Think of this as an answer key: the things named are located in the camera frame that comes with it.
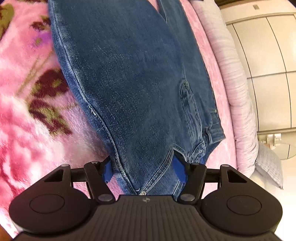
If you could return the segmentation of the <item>grey pillow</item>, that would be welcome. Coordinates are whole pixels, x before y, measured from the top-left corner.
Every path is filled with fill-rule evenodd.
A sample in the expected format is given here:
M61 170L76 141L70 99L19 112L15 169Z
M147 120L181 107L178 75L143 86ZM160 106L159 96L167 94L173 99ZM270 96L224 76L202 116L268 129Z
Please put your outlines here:
M277 188L283 189L283 172L280 158L262 142L259 142L258 145L255 170Z

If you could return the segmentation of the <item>pink rose blanket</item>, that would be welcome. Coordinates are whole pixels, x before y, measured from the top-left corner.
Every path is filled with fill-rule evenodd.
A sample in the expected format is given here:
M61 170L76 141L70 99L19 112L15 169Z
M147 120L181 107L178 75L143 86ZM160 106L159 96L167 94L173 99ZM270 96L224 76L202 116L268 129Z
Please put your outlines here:
M47 173L106 155L62 74L47 1L2 2L1 227L18 234L10 202Z

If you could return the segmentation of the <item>white striped quilt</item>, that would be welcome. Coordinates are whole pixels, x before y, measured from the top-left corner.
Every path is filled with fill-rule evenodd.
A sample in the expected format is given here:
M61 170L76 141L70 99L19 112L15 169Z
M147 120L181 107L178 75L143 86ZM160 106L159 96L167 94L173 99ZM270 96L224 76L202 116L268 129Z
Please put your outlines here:
M237 169L250 177L255 170L258 140L246 74L234 40L215 1L191 1L217 60L230 104Z

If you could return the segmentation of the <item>white wardrobe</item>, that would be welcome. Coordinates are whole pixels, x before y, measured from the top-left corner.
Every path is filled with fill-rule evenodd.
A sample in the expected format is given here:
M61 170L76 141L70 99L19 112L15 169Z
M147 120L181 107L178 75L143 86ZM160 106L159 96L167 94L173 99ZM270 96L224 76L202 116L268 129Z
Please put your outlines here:
M289 1L219 5L247 76L258 138L295 156L295 7Z

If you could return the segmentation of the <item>blue denim jeans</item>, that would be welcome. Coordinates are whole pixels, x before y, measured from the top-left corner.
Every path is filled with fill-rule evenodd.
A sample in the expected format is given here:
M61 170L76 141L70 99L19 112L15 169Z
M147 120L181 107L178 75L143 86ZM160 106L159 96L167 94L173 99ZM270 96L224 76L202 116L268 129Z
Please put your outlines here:
M128 195L177 197L225 138L180 1L49 1L55 52Z

